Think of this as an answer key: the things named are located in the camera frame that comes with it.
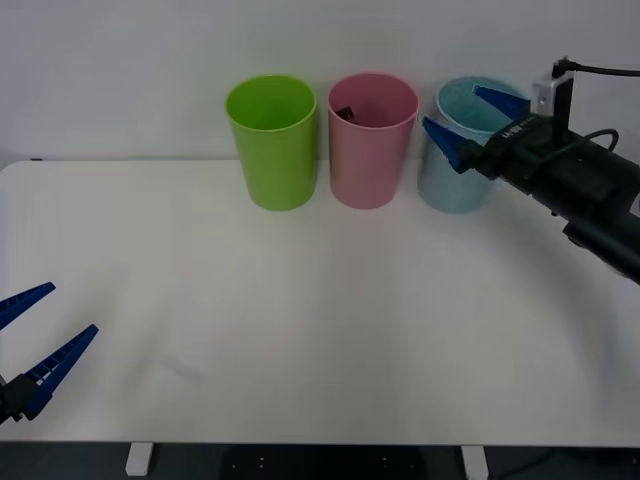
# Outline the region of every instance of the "white table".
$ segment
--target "white table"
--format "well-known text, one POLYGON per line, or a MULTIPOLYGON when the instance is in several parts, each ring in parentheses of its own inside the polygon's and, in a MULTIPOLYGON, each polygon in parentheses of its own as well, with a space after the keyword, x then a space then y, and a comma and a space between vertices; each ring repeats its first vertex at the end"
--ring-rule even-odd
POLYGON ((640 289, 503 186, 432 210, 328 188, 251 203, 237 161, 23 162, 0 173, 13 378, 100 333, 0 440, 640 446, 640 289))

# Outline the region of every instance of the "white wall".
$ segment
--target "white wall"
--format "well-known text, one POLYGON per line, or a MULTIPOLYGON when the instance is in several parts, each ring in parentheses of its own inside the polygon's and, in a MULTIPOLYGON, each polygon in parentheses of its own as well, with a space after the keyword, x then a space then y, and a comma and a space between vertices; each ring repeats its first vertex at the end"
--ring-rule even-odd
MULTIPOLYGON (((0 161, 233 155, 225 94, 263 72, 322 96, 362 69, 528 92, 565 54, 640 67, 638 19, 638 0, 1 0, 0 161)), ((640 158, 640 80, 580 75, 572 126, 640 158)))

